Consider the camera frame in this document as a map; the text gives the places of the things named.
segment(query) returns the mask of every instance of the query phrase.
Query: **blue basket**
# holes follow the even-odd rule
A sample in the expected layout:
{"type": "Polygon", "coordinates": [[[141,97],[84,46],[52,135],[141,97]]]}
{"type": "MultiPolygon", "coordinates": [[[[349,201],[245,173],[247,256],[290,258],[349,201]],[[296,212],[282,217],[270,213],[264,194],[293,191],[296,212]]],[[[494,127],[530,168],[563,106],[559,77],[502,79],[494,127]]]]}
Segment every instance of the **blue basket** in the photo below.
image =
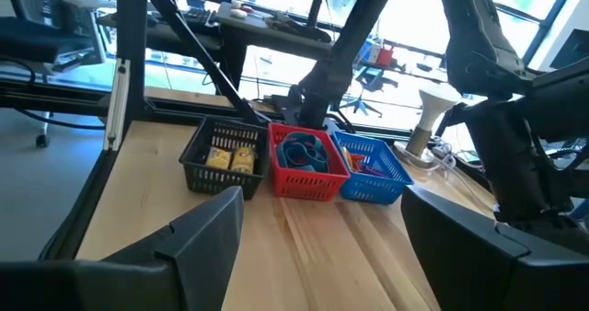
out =
{"type": "Polygon", "coordinates": [[[351,154],[363,155],[363,163],[387,175],[384,178],[355,173],[348,167],[351,176],[340,189],[343,198],[392,204],[405,186],[413,184],[413,180],[386,143],[344,132],[335,132],[333,136],[340,153],[344,146],[351,154]]]}

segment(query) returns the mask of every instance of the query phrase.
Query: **black basket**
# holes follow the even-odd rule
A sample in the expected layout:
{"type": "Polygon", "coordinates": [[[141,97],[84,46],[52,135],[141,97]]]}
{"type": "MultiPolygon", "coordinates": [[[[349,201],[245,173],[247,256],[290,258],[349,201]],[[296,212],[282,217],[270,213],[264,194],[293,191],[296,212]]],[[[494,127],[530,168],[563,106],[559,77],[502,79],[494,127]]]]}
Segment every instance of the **black basket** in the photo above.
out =
{"type": "Polygon", "coordinates": [[[196,192],[217,194],[231,186],[241,186],[250,200],[268,173],[268,130],[245,123],[205,118],[180,156],[186,184],[196,192]],[[253,174],[207,167],[204,163],[211,146],[233,151],[241,146],[255,149],[253,174]]]}

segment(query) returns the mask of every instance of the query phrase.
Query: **floor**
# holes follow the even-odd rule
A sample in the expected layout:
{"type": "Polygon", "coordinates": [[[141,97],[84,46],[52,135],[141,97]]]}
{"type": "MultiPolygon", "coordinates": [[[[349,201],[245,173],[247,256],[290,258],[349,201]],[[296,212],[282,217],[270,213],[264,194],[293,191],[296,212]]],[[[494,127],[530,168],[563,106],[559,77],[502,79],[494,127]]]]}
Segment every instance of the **floor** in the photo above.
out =
{"type": "MultiPolygon", "coordinates": [[[[54,119],[100,124],[92,117],[54,119]]],[[[0,109],[0,261],[35,259],[69,214],[102,147],[103,132],[51,126],[50,146],[39,149],[40,124],[0,109]]]]}

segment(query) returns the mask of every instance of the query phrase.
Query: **black chair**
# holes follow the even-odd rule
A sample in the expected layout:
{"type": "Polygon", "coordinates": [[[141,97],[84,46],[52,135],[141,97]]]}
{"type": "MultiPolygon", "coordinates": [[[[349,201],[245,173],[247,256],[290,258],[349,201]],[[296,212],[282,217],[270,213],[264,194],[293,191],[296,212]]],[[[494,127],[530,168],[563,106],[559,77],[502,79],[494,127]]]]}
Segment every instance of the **black chair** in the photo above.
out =
{"type": "Polygon", "coordinates": [[[362,85],[362,92],[356,99],[349,100],[345,105],[340,106],[340,109],[353,108],[353,112],[356,113],[358,109],[365,115],[368,115],[368,111],[371,110],[378,114],[378,118],[382,118],[383,114],[379,110],[370,106],[370,104],[362,100],[362,94],[365,90],[369,92],[383,91],[383,74],[385,71],[380,68],[373,67],[362,67],[360,72],[354,78],[362,85]]]}
{"type": "MultiPolygon", "coordinates": [[[[105,51],[95,11],[113,3],[98,0],[10,0],[15,17],[0,17],[0,63],[27,66],[44,83],[81,65],[104,63],[105,51]]],[[[50,112],[44,112],[48,119],[50,112]]],[[[49,144],[47,122],[38,147],[49,144]]]]}

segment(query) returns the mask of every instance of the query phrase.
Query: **chair wheel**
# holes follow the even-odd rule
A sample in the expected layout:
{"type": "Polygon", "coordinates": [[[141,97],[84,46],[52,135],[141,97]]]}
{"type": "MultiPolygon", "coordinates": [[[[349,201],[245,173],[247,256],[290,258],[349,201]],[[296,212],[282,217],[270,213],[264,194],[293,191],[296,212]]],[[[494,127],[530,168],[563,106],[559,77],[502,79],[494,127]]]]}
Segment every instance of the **chair wheel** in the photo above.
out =
{"type": "Polygon", "coordinates": [[[35,139],[35,144],[39,148],[47,147],[47,145],[49,145],[49,136],[43,134],[37,135],[37,138],[35,139]]]}

